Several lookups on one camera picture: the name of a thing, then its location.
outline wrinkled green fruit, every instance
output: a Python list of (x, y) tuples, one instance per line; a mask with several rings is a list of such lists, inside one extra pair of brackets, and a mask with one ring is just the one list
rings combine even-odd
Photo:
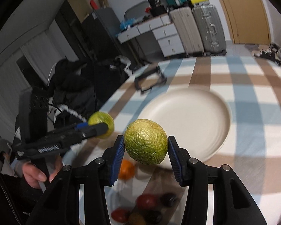
[(88, 125), (96, 125), (99, 123), (106, 123), (108, 125), (108, 130), (105, 134), (97, 136), (99, 139), (106, 139), (114, 132), (114, 119), (108, 113), (95, 112), (88, 119)]
[(167, 135), (160, 125), (148, 119), (130, 123), (124, 133), (127, 153), (145, 165), (161, 163), (167, 154)]

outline table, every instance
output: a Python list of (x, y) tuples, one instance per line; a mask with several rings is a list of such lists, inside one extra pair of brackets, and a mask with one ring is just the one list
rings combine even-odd
[[(281, 69), (270, 61), (253, 57), (175, 59), (160, 63), (160, 67), (168, 77), (166, 85), (141, 95), (134, 88), (132, 76), (105, 103), (101, 111), (114, 118), (115, 133), (107, 140), (88, 140), (77, 157), (80, 165), (100, 157), (159, 94), (177, 87), (204, 85), (218, 92), (232, 111), (227, 141), (206, 164), (230, 165), (260, 207), (268, 225), (277, 224), (281, 219)], [(152, 80), (154, 77), (150, 76), (145, 83), (150, 84)], [(133, 179), (119, 180), (112, 188), (105, 188), (108, 211), (119, 206), (134, 208), (136, 198), (142, 193), (167, 191), (175, 192), (181, 201), (176, 207), (164, 209), (161, 224), (180, 224), (187, 188), (179, 187), (171, 171), (136, 164)], [(83, 211), (83, 187), (80, 197), (80, 211)], [(212, 224), (212, 210), (211, 186), (207, 224)], [(80, 218), (84, 223), (83, 212)]]
[(161, 51), (165, 57), (184, 53), (184, 47), (175, 24), (171, 22), (168, 14), (162, 14), (144, 21), (138, 25), (118, 34), (117, 38), (122, 44), (146, 32), (152, 31)]

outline silver suitcase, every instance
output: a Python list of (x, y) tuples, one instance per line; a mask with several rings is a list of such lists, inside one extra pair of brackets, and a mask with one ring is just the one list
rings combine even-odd
[(190, 7), (178, 8), (170, 12), (186, 54), (202, 54), (204, 46)]
[(194, 7), (194, 18), (201, 34), (204, 49), (209, 55), (225, 55), (227, 45), (220, 17), (214, 5)]

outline finger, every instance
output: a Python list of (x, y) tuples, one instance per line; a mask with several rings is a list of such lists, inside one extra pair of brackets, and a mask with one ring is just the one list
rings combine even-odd
[(55, 176), (58, 174), (58, 172), (62, 169), (63, 163), (62, 158), (60, 155), (56, 156), (55, 163), (54, 163), (54, 171), (49, 176), (49, 182), (52, 182), (52, 180), (55, 178)]
[(35, 189), (40, 189), (38, 181), (44, 182), (47, 180), (46, 175), (31, 163), (25, 163), (22, 170), (26, 182)]

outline wooden door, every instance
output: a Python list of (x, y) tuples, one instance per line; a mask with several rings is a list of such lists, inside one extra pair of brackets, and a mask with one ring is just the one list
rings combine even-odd
[(222, 0), (222, 4), (234, 43), (270, 43), (268, 19), (262, 0)]

